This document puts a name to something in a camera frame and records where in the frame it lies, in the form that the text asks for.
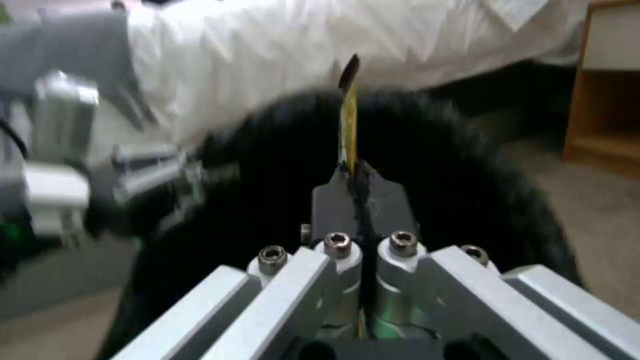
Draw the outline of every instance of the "dark hole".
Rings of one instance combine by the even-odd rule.
[[[409,233],[398,233],[396,236],[398,240],[402,242],[408,243],[409,241],[411,241],[411,234]]]
[[[344,243],[346,241],[344,235],[341,234],[333,234],[331,235],[331,242],[336,244],[336,245],[340,245],[341,243]]]
[[[269,260],[275,260],[280,257],[280,250],[278,249],[268,249],[264,252],[264,257]]]
[[[491,340],[479,334],[446,344],[443,355],[445,360],[508,360]]]
[[[465,252],[467,253],[467,255],[469,255],[469,256],[471,256],[473,258],[476,258],[476,259],[479,259],[479,258],[482,257],[482,252],[480,252],[480,250],[474,249],[472,247],[466,248]]]
[[[335,352],[331,346],[314,341],[302,348],[298,355],[298,360],[335,360]]]

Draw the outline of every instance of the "white bed sheet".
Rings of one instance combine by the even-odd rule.
[[[287,94],[334,88],[354,53],[360,88],[574,61],[587,2],[550,0],[513,31],[480,0],[190,0],[132,12],[129,42],[143,95],[185,143]]]

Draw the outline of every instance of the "metal screw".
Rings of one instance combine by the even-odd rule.
[[[351,238],[345,233],[328,233],[324,237],[324,253],[332,259],[344,259],[351,254]]]
[[[389,240],[391,252],[395,255],[408,258],[418,253],[418,239],[408,231],[395,231]]]
[[[287,264],[287,252],[283,247],[270,245],[258,253],[258,268],[265,275],[275,275]]]
[[[311,242],[311,225],[300,224],[300,243],[308,245]]]
[[[489,255],[483,248],[475,245],[462,245],[460,249],[470,257],[474,258],[474,260],[480,263],[480,265],[486,266],[489,264]]]

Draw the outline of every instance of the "black wire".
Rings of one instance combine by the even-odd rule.
[[[5,134],[7,134],[11,138],[11,140],[13,140],[13,143],[15,144],[15,146],[18,147],[18,150],[22,154],[22,157],[25,160],[27,160],[29,158],[29,151],[27,150],[27,145],[24,144],[24,141],[22,141],[22,138],[20,137],[20,135],[18,135],[18,133],[16,133],[15,130],[13,130],[11,125],[9,125],[9,123],[4,119],[4,117],[0,117],[0,128],[4,131]]]

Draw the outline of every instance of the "gray cloth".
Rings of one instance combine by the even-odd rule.
[[[56,69],[95,80],[100,96],[138,129],[153,119],[131,65],[125,13],[0,27],[0,100],[30,96],[34,81]]]

